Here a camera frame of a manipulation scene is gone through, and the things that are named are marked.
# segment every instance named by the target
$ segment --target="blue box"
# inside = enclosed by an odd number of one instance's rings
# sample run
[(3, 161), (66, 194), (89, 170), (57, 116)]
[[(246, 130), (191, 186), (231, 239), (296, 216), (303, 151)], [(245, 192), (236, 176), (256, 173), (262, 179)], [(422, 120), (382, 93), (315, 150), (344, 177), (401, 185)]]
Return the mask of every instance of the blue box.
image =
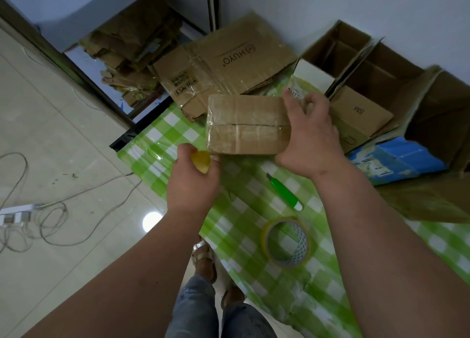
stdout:
[(426, 147), (403, 136), (378, 144), (364, 144), (348, 154), (374, 186), (448, 169)]

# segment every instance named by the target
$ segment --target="jeans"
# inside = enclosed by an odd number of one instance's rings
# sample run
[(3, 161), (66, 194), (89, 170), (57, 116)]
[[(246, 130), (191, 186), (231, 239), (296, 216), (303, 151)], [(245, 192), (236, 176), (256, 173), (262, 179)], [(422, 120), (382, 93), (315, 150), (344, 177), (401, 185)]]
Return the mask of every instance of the jeans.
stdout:
[[(202, 276), (193, 276), (181, 290), (165, 338), (218, 338), (215, 290)], [(276, 338), (273, 328), (253, 306), (229, 304), (222, 318), (222, 338)]]

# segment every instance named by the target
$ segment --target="tape roll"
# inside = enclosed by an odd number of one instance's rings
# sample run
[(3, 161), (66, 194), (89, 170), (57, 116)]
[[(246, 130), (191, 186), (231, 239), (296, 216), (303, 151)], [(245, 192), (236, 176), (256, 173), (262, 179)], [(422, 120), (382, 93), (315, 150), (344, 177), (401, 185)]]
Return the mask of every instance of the tape roll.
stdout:
[[(268, 246), (268, 237), (273, 228), (279, 224), (288, 224), (290, 225), (298, 236), (298, 243), (295, 252), (289, 259), (280, 260), (273, 256), (273, 254), (269, 250)], [(264, 254), (267, 256), (269, 260), (271, 260), (275, 265), (282, 267), (282, 268), (293, 268), (305, 263), (309, 256), (310, 256), (310, 239), (307, 235), (307, 231), (304, 226), (297, 221), (295, 218), (282, 218), (275, 220), (273, 222), (267, 223), (263, 230), (261, 231), (261, 248)]]

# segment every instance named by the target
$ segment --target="forearm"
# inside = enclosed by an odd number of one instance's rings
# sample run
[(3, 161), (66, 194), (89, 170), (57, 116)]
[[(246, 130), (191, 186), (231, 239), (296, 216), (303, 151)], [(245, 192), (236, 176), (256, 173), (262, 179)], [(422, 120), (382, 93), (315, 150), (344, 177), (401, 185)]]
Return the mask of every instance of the forearm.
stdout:
[(26, 337), (162, 337), (204, 219), (169, 211)]
[(359, 170), (343, 162), (313, 181), (364, 335), (468, 333), (467, 285), (408, 228)]

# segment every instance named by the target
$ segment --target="green box cutter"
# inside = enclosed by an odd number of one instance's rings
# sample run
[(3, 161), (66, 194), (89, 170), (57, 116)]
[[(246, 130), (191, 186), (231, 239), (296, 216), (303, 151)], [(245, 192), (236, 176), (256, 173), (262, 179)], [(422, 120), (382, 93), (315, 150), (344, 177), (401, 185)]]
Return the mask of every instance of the green box cutter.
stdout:
[(270, 174), (266, 174), (269, 182), (273, 185), (274, 189), (279, 193), (282, 199), (284, 199), (292, 208), (301, 211), (303, 209), (302, 204), (298, 201), (297, 197), (292, 193), (285, 185), (278, 179), (273, 178)]

